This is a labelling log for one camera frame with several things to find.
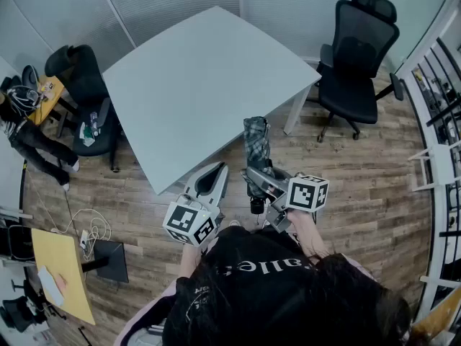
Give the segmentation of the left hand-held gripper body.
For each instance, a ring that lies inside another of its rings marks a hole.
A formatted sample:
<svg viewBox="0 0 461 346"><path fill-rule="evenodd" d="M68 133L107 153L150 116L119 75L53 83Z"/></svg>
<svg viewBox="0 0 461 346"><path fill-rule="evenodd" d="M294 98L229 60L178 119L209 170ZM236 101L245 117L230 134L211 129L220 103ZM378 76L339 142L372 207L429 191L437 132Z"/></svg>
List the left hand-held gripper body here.
<svg viewBox="0 0 461 346"><path fill-rule="evenodd" d="M175 241L201 247L216 235L223 217L220 198L182 193L170 203L162 226Z"/></svg>

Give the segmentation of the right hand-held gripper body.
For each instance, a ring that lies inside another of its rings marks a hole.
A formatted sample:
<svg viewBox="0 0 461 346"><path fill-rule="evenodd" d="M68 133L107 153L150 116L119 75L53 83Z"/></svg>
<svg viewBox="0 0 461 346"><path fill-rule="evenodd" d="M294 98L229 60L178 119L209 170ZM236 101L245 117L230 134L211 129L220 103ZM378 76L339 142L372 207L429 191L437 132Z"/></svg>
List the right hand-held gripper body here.
<svg viewBox="0 0 461 346"><path fill-rule="evenodd" d="M273 197L267 208L266 220L279 233L290 226L287 215L292 210L315 213L326 204L330 181L312 175L291 177L288 181L271 183L267 193Z"/></svg>

